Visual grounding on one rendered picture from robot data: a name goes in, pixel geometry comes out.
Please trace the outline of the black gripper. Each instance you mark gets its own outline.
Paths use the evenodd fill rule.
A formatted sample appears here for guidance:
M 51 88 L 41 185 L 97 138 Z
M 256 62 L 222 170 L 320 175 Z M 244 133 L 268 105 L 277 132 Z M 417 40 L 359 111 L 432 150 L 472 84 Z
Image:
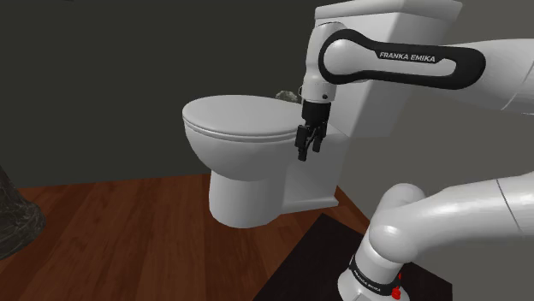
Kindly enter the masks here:
M 314 103 L 304 100 L 302 103 L 302 118 L 305 125 L 299 125 L 295 137 L 294 146 L 298 149 L 298 159 L 306 161 L 307 151 L 313 140 L 312 150 L 319 153 L 323 139 L 327 134 L 327 126 L 331 102 Z

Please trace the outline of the white toilet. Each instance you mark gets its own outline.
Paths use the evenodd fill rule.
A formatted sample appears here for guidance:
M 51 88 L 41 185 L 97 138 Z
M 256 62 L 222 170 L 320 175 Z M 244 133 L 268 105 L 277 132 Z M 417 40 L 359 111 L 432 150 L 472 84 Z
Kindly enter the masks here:
M 315 28 L 343 24 L 381 41 L 440 44 L 457 0 L 350 0 L 316 9 Z M 298 158 L 302 107 L 270 97 L 202 97 L 182 111 L 188 141 L 211 171 L 209 209 L 230 227 L 265 225 L 279 215 L 335 207 L 350 142 L 389 136 L 410 86 L 370 80 L 339 86 L 319 152 Z

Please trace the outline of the dark mottled rounded object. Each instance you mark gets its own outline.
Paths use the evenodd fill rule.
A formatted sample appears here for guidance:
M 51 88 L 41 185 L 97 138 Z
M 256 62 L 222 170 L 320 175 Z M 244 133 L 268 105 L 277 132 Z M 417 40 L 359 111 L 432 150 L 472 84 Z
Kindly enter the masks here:
M 45 225 L 41 208 L 20 194 L 0 165 L 0 260 L 33 242 Z

